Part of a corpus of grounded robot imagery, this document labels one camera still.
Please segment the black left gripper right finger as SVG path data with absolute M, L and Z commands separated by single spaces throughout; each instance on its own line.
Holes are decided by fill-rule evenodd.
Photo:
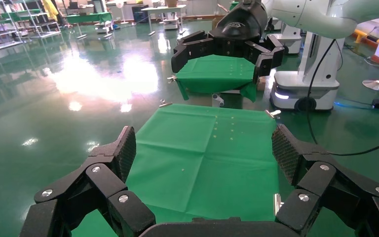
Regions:
M 379 183 L 338 163 L 321 146 L 297 139 L 286 126 L 273 131 L 272 154 L 294 190 L 276 221 L 308 234 L 322 208 L 356 235 L 379 235 Z

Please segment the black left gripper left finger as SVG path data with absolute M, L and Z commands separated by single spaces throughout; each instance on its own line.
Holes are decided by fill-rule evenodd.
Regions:
M 138 237 L 153 226 L 154 213 L 126 185 L 136 151 L 135 130 L 125 126 L 114 142 L 94 148 L 79 168 L 38 191 L 36 204 L 54 204 L 51 236 L 70 236 L 94 210 L 119 237 Z

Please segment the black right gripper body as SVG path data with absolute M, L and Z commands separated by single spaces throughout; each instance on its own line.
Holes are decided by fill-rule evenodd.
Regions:
M 245 42 L 258 43 L 268 17 L 260 1 L 241 1 L 209 32 L 215 55 L 243 57 Z

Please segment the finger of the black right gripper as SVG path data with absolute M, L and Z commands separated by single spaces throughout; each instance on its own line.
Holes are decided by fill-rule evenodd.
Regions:
M 197 31 L 177 40 L 171 58 L 172 72 L 178 73 L 185 64 L 195 58 L 214 54 L 214 39 L 209 38 L 205 31 Z
M 282 64 L 285 48 L 274 36 L 267 35 L 259 42 L 245 42 L 245 59 L 255 65 L 253 82 L 260 77 L 269 76 L 270 70 Z

